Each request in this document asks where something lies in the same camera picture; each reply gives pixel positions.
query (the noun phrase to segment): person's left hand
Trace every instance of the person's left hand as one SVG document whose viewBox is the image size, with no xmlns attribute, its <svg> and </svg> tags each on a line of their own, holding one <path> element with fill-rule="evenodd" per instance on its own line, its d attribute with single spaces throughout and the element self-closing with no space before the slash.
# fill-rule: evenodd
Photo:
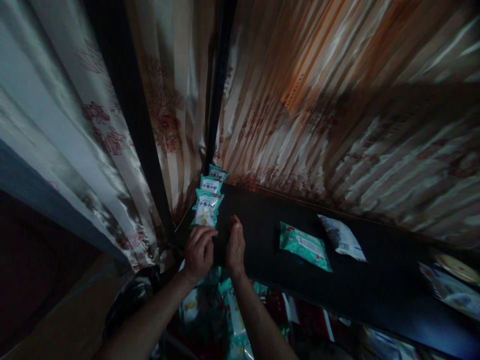
<svg viewBox="0 0 480 360">
<path fill-rule="evenodd" d="M 218 231 L 210 226 L 195 226 L 185 245 L 186 280 L 194 287 L 203 279 L 214 263 L 214 243 L 212 237 Z"/>
</svg>

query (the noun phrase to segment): hand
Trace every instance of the hand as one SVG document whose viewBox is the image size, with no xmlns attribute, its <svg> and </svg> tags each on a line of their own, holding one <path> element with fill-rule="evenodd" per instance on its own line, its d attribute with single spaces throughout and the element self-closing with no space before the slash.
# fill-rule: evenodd
<svg viewBox="0 0 480 360">
<path fill-rule="evenodd" d="M 185 245 L 185 279 L 194 287 L 209 272 L 214 263 L 212 237 L 218 231 L 210 226 L 195 226 Z"/>
<path fill-rule="evenodd" d="M 245 238 L 244 228 L 237 215 L 231 217 L 233 226 L 231 227 L 230 240 L 226 245 L 226 268 L 230 277 L 245 274 L 244 252 Z"/>
</svg>

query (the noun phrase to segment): wooden shelf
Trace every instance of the wooden shelf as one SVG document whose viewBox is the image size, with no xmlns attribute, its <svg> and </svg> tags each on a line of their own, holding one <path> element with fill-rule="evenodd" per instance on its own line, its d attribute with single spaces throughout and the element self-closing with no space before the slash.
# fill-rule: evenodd
<svg viewBox="0 0 480 360">
<path fill-rule="evenodd" d="M 215 263 L 225 263 L 230 217 L 235 214 L 243 224 L 245 270 L 252 279 L 417 347 L 462 359 L 480 354 L 480 325 L 433 297 L 417 264 L 432 264 L 429 246 L 409 233 L 227 184 L 222 192 Z M 368 263 L 337 254 L 317 214 L 348 225 Z M 181 245 L 189 237 L 192 219 L 190 212 L 177 231 Z M 333 272 L 280 250 L 280 221 L 323 239 Z M 447 252 L 474 265 L 463 253 Z"/>
</svg>

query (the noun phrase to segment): person's right hand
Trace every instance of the person's right hand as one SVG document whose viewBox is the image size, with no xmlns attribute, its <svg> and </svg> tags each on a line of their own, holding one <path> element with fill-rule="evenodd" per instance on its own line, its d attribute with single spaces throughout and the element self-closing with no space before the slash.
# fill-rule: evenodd
<svg viewBox="0 0 480 360">
<path fill-rule="evenodd" d="M 230 240 L 226 245 L 226 268 L 231 277 L 245 273 L 244 252 L 245 239 L 244 228 L 236 215 L 231 217 L 233 225 L 231 227 Z"/>
</svg>

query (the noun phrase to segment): forearm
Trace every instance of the forearm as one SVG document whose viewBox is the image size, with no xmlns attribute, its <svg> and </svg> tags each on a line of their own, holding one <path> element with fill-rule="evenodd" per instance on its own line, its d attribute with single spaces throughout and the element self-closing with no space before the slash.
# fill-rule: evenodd
<svg viewBox="0 0 480 360">
<path fill-rule="evenodd" d="M 255 359 L 297 359 L 245 272 L 231 281 Z"/>
<path fill-rule="evenodd" d="M 194 285 L 183 270 L 105 342 L 95 359 L 148 359 L 162 333 Z"/>
</svg>

